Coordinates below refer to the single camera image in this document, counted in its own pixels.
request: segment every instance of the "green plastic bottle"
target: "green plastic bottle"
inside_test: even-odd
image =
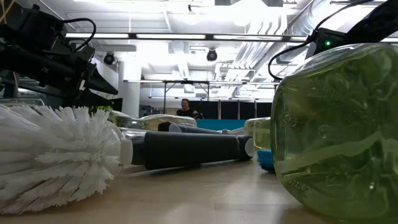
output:
[[[255,149],[271,149],[271,118],[254,118],[244,123],[244,133],[253,137]]]
[[[275,171],[312,210],[346,223],[398,223],[398,47],[323,52],[279,85]]]

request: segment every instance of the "black cylinder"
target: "black cylinder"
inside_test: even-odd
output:
[[[147,170],[246,159],[238,138],[222,134],[148,132],[142,153]]]
[[[239,135],[239,153],[240,159],[247,161],[251,160],[254,156],[254,141],[252,136]]]

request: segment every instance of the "person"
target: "person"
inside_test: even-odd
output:
[[[201,119],[202,117],[201,114],[199,114],[197,111],[189,107],[188,99],[182,99],[181,109],[177,111],[177,116],[188,116],[194,119]]]

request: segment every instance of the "black cable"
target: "black cable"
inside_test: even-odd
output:
[[[86,40],[82,39],[82,40],[84,41],[84,43],[82,43],[82,44],[81,44],[79,47],[77,47],[75,50],[72,50],[72,48],[70,48],[70,46],[66,46],[66,45],[61,41],[61,44],[63,44],[63,45],[66,46],[66,47],[69,47],[69,49],[72,51],[72,53],[75,53],[75,52],[79,51],[80,49],[82,49],[83,47],[87,46],[88,43],[94,38],[94,35],[95,35],[96,32],[97,32],[97,26],[96,26],[95,22],[92,21],[92,20],[89,19],[89,18],[69,19],[69,20],[65,20],[65,21],[62,21],[62,22],[63,22],[63,23],[71,23],[71,22],[81,22],[81,21],[87,21],[87,22],[92,23],[92,25],[93,25],[93,32],[91,33],[91,36],[90,36],[88,39],[86,39]],[[53,55],[53,56],[62,56],[62,57],[70,56],[70,54],[56,53],[56,52],[50,52],[50,51],[46,51],[46,50],[43,50],[43,53],[45,53],[45,54],[47,54],[47,55]]]
[[[318,32],[318,29],[322,26],[322,24],[324,24],[328,19],[330,19],[330,18],[332,18],[333,16],[335,16],[337,13],[339,13],[339,12],[341,12],[341,11],[344,11],[345,9],[348,9],[348,8],[350,8],[350,7],[358,6],[358,5],[360,5],[360,4],[364,4],[364,3],[367,3],[367,2],[371,2],[371,1],[374,1],[374,0],[361,0],[361,1],[357,1],[357,2],[355,2],[355,3],[349,4],[349,5],[345,6],[345,7],[342,7],[341,9],[337,10],[335,13],[333,13],[333,14],[331,14],[330,16],[324,18],[320,23],[318,23],[318,25],[315,27],[315,29],[314,29],[313,32],[314,32],[314,33]],[[272,78],[276,79],[276,80],[279,80],[279,81],[282,80],[283,78],[277,77],[276,75],[274,75],[274,74],[271,72],[271,64],[272,64],[272,62],[273,62],[277,57],[279,57],[279,56],[281,56],[281,55],[283,55],[283,54],[286,54],[287,52],[290,52],[290,51],[292,51],[292,50],[299,49],[299,48],[301,48],[301,47],[304,47],[304,46],[310,44],[311,42],[314,41],[313,37],[314,37],[314,35],[313,35],[313,36],[310,36],[310,38],[308,38],[307,41],[306,41],[305,43],[302,43],[302,44],[300,44],[300,45],[297,45],[297,46],[291,47],[291,48],[289,48],[289,49],[283,50],[283,51],[277,53],[275,56],[273,56],[273,57],[271,58],[271,60],[269,61],[269,64],[268,64],[268,72],[269,72],[269,75],[270,75]]]
[[[82,49],[83,47],[86,47],[88,45],[88,43],[94,38],[94,35],[97,33],[97,25],[95,24],[94,21],[92,21],[89,18],[69,19],[69,20],[63,21],[63,23],[82,22],[82,21],[90,22],[93,25],[93,32],[91,33],[91,36],[83,44],[81,44],[79,47],[77,47],[73,51],[73,53],[79,51],[80,49]]]
[[[279,56],[281,56],[281,55],[283,55],[283,54],[286,54],[287,52],[291,52],[292,50],[296,50],[296,49],[299,49],[299,48],[302,48],[302,47],[306,46],[307,44],[311,43],[311,41],[312,41],[312,40],[308,40],[308,41],[306,41],[305,43],[302,43],[302,44],[300,44],[300,45],[291,47],[291,48],[289,48],[289,49],[283,50],[283,51],[281,51],[281,52],[275,54],[275,55],[271,58],[271,60],[269,60],[269,64],[268,64],[268,72],[269,72],[269,75],[270,75],[272,78],[274,78],[275,80],[281,81],[283,78],[277,77],[276,75],[274,75],[274,74],[271,72],[271,64],[272,64],[272,62],[273,62],[275,59],[277,59]]]

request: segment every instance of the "wooden table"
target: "wooden table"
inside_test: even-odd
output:
[[[0,216],[15,224],[325,224],[256,159],[119,176],[104,195],[44,212]]]

